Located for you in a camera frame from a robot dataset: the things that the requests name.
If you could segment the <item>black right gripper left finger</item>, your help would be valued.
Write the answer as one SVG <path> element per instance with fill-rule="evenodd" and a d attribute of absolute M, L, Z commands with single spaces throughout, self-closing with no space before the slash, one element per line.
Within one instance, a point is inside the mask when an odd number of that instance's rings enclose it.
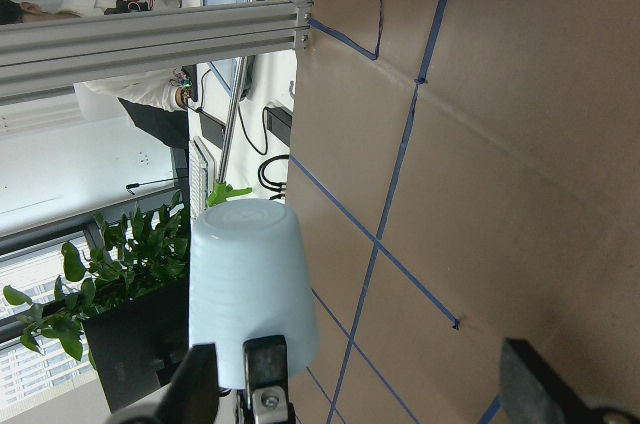
<path fill-rule="evenodd" d="M 161 423 L 213 423 L 219 409 L 217 356 L 214 344 L 190 348 L 157 410 Z"/>

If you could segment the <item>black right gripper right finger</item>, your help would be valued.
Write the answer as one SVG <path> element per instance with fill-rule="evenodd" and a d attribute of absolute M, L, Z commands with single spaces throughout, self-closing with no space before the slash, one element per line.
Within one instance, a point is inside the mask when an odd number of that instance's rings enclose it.
<path fill-rule="evenodd" d="M 500 354 L 500 401 L 512 423 L 599 423 L 597 414 L 523 339 L 506 338 Z"/>

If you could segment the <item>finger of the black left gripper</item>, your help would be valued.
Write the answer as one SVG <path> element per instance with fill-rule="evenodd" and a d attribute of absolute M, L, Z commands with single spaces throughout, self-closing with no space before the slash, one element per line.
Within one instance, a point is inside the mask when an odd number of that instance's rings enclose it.
<path fill-rule="evenodd" d="M 243 344 L 245 387 L 237 392 L 237 423 L 295 423 L 288 389 L 287 345 L 283 335 Z"/>

